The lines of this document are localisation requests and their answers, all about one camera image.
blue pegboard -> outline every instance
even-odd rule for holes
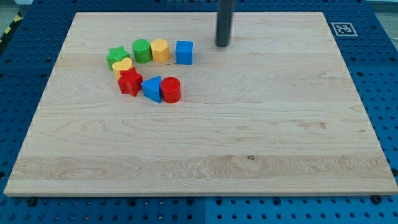
[[[36,0],[0,58],[0,190],[4,190],[76,12],[215,11],[214,0]],[[322,11],[382,149],[398,169],[398,53],[363,0],[237,0],[237,11]],[[0,223],[398,223],[393,197],[8,198]]]

blue cube block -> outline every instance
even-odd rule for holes
[[[162,95],[160,94],[160,81],[161,77],[158,76],[141,83],[144,96],[158,103],[162,101]]]
[[[179,65],[191,65],[193,63],[193,42],[177,41],[175,58]]]

toy block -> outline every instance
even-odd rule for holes
[[[118,84],[122,94],[131,94],[133,96],[137,96],[138,92],[142,90],[142,82],[142,75],[140,75],[135,68],[127,71],[120,71],[120,79],[118,80]]]
[[[180,80],[175,77],[167,77],[160,83],[160,93],[166,103],[176,103],[181,99]]]
[[[108,61],[109,69],[112,71],[112,65],[115,62],[120,62],[122,59],[130,57],[129,52],[124,50],[123,46],[116,47],[114,49],[109,49],[109,55],[106,58]]]
[[[124,58],[120,62],[115,62],[112,65],[114,75],[116,76],[116,79],[119,80],[120,78],[120,71],[126,71],[131,68],[134,68],[132,64],[131,58]]]
[[[150,43],[150,49],[152,50],[154,62],[164,63],[170,59],[170,50],[167,40],[155,39]]]
[[[138,63],[147,63],[152,60],[152,52],[148,40],[138,39],[134,41],[132,43],[132,51],[134,52],[134,59]]]
[[[158,76],[141,83],[144,96],[158,103],[162,101],[162,97],[160,95],[160,80],[161,77]]]
[[[193,42],[177,41],[175,46],[175,58],[179,65],[191,65],[193,63]]]

red cylinder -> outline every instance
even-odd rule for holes
[[[176,103],[181,99],[180,80],[175,77],[167,77],[160,83],[160,92],[166,103]]]

green cylinder block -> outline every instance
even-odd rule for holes
[[[152,52],[148,40],[138,39],[134,41],[132,43],[132,51],[134,52],[134,59],[138,63],[147,63],[152,60]]]

